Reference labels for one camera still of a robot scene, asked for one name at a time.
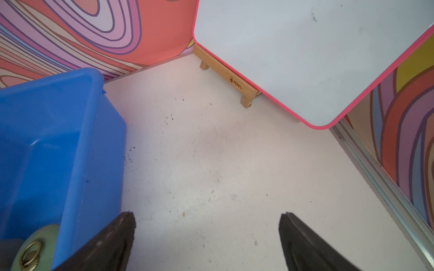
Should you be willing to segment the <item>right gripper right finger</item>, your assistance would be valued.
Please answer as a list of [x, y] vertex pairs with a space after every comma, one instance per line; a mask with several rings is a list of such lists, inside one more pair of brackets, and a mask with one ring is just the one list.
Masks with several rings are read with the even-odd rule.
[[355, 265], [308, 227], [294, 213], [284, 213], [279, 235], [290, 271], [357, 271]]

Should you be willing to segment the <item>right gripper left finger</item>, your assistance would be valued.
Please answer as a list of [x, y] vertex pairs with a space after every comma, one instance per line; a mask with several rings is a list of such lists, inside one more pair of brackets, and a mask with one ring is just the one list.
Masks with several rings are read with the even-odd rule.
[[122, 212], [57, 271], [125, 271], [134, 242], [136, 220]]

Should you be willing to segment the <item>blue plastic basket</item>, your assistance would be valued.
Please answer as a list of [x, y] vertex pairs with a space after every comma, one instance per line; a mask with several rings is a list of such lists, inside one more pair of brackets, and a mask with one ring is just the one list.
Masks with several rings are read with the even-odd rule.
[[82, 68], [1, 90], [1, 238], [58, 224], [58, 267], [121, 210], [126, 124], [102, 73]]

